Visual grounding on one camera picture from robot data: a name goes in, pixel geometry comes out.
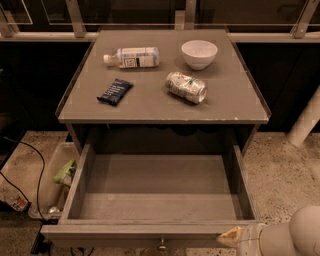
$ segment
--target water bottle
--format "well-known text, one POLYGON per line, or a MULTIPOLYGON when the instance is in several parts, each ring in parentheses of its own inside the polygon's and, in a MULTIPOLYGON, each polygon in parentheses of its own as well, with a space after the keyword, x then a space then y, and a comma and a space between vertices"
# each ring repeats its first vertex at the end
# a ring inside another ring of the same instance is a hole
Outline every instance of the water bottle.
POLYGON ((107 66, 119 68, 158 67, 159 50, 157 47, 119 48, 114 55, 104 55, 103 61, 107 66))
POLYGON ((3 201, 18 212, 24 211, 28 206, 28 202, 16 190, 4 187, 1 188, 1 194, 3 201))

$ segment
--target bowl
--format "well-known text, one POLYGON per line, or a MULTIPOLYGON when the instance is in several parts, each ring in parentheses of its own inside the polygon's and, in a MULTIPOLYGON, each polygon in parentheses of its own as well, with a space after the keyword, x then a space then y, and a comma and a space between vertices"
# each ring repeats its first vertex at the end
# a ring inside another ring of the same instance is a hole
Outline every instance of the bowl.
POLYGON ((181 50, 185 62, 194 70, 209 66, 218 53, 215 44, 203 40, 188 41, 182 45, 181 50))

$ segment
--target aluminum can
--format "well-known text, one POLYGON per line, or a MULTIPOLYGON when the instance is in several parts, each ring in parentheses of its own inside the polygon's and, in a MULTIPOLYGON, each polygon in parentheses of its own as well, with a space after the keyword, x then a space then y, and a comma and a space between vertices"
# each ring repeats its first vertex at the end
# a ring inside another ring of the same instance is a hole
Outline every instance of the aluminum can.
POLYGON ((167 76, 165 86, 173 94, 196 104, 204 100, 208 91, 205 82, 180 72, 171 72, 167 76))

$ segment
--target dark blue package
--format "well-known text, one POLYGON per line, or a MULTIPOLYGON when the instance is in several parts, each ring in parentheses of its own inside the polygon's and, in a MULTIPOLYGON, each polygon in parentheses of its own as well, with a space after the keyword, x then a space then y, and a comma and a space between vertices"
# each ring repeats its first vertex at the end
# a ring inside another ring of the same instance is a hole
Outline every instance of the dark blue package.
POLYGON ((131 87, 133 87, 133 83, 125 80, 115 79, 110 87, 102 94, 102 96, 97 97, 97 99, 99 102, 116 106, 131 87))

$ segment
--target drawer knob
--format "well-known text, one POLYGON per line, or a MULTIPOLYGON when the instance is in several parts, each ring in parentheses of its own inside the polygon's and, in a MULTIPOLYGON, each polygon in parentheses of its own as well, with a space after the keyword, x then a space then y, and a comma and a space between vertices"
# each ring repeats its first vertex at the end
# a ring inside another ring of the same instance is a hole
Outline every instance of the drawer knob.
POLYGON ((166 251, 167 247, 164 245, 164 238, 161 238, 161 244, 158 246, 159 251, 166 251))

